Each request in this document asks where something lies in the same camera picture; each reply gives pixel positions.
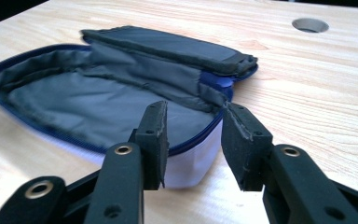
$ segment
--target wooden desk surface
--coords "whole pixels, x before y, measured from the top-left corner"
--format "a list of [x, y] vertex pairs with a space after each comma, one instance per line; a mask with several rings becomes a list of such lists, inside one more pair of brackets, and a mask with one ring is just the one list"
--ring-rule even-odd
[[[329, 30], [298, 31], [315, 18]], [[358, 8], [266, 0], [50, 0], [0, 22], [0, 61], [30, 49], [81, 43], [79, 30], [135, 25], [226, 45], [259, 58], [236, 85], [274, 144], [307, 150], [332, 179], [358, 189]], [[98, 169], [34, 136], [0, 109], [0, 206], [22, 183], [58, 175], [67, 184]], [[192, 189], [145, 193], [146, 223], [268, 223], [260, 193], [240, 192], [222, 152]]]

